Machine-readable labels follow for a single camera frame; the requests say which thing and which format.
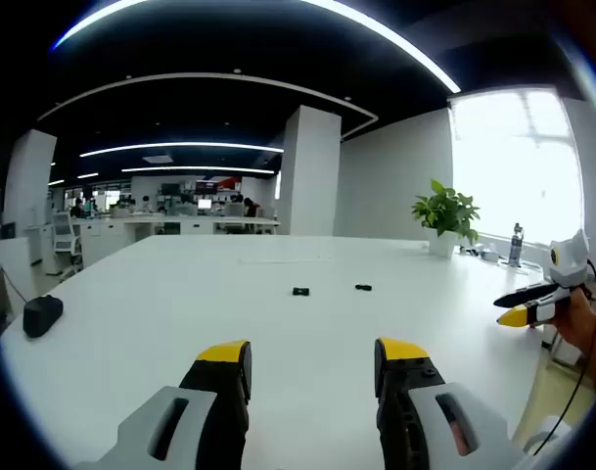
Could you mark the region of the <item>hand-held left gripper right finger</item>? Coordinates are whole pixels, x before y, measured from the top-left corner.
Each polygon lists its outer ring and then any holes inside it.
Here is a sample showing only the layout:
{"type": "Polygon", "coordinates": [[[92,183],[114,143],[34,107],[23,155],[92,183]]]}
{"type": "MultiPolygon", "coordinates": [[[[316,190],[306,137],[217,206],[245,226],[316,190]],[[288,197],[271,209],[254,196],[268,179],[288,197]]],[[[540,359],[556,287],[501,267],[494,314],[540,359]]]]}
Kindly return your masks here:
{"type": "Polygon", "coordinates": [[[412,343],[375,341],[377,428],[387,469],[513,469],[525,454],[507,422],[412,343]]]}

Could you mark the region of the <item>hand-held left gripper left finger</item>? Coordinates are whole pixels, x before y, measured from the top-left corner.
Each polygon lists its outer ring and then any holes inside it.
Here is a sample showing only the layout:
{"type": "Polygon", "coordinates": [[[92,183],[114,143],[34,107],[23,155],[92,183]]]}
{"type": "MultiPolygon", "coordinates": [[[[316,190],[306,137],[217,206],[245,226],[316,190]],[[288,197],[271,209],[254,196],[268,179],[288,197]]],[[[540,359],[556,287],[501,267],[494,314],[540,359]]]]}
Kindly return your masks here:
{"type": "Polygon", "coordinates": [[[78,469],[239,469],[249,429],[252,349],[247,340],[201,352],[177,387],[126,417],[115,445],[78,469]]]}

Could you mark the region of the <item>person's right hand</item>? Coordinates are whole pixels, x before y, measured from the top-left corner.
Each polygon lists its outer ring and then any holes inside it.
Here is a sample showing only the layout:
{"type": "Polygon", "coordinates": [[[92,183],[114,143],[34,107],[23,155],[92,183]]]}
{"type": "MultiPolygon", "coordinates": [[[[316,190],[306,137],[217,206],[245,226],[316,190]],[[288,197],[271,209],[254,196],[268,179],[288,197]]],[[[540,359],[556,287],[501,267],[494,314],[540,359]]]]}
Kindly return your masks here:
{"type": "Polygon", "coordinates": [[[569,344],[590,354],[591,344],[596,344],[596,313],[580,288],[571,291],[569,301],[555,305],[553,324],[569,344]]]}

